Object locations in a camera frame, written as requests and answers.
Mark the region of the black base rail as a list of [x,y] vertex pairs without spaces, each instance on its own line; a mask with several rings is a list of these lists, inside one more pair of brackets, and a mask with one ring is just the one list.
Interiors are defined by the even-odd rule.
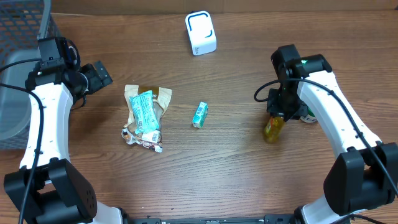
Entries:
[[160,219],[160,218],[128,218],[127,224],[304,224],[293,215],[277,214],[264,217],[246,218],[187,218],[187,219]]

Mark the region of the mint green wipes pack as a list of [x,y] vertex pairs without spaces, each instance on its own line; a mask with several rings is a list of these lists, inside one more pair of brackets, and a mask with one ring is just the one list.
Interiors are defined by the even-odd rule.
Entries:
[[160,129],[154,109],[152,90],[130,96],[129,101],[136,120],[135,134],[144,134]]

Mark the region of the green lid jar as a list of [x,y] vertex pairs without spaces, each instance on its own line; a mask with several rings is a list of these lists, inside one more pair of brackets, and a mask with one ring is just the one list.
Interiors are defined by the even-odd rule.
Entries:
[[301,116],[300,119],[305,123],[315,123],[317,119],[310,108],[308,108],[308,113],[306,116]]

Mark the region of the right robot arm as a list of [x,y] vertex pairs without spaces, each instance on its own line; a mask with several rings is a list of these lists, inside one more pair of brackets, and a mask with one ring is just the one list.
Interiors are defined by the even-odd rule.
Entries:
[[301,57],[294,45],[279,47],[271,62],[277,89],[269,90],[264,132],[276,119],[315,118],[326,134],[335,162],[323,183],[323,195],[298,207],[290,223],[348,223],[364,210],[397,198],[397,144],[384,143],[356,114],[340,90],[331,65],[320,54]]

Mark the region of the clear plastic bottle grey cap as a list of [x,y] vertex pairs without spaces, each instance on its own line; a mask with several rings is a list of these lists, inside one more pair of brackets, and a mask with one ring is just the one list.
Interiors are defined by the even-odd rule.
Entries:
[[283,117],[271,116],[264,128],[264,139],[268,143],[274,143],[278,140],[279,134],[284,127],[285,121]]

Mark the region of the brown patterned snack bag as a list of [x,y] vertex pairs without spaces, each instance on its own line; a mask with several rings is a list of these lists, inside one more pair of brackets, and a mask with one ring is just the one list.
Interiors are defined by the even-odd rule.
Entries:
[[[149,133],[135,134],[134,131],[136,130],[137,126],[129,97],[139,95],[148,90],[152,90],[154,109],[156,117],[159,121],[160,129]],[[167,111],[167,108],[172,98],[172,90],[158,86],[126,85],[124,88],[124,97],[126,99],[127,107],[129,110],[129,117],[127,120],[127,124],[125,124],[122,128],[121,136],[125,139],[128,145],[137,144],[152,151],[161,153],[163,151],[163,144],[160,120]]]

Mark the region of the white barcode scanner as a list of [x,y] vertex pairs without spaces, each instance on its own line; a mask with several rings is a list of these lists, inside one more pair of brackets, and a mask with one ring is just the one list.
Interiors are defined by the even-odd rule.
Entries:
[[185,25],[194,56],[212,53],[217,49],[215,30],[207,11],[188,14],[185,18]]

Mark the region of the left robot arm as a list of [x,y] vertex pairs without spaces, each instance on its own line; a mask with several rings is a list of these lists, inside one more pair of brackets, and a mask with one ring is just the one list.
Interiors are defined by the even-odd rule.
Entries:
[[75,44],[64,37],[38,41],[41,58],[25,81],[31,103],[27,147],[4,189],[19,223],[128,223],[125,211],[97,201],[93,186],[71,164],[68,150],[72,106],[112,84],[100,61],[81,66]]

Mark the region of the green Kleenex tissue pack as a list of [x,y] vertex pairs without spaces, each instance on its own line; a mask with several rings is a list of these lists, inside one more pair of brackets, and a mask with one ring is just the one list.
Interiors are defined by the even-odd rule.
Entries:
[[204,125],[207,114],[208,114],[208,104],[206,102],[201,101],[192,119],[193,126],[195,128],[201,129]]

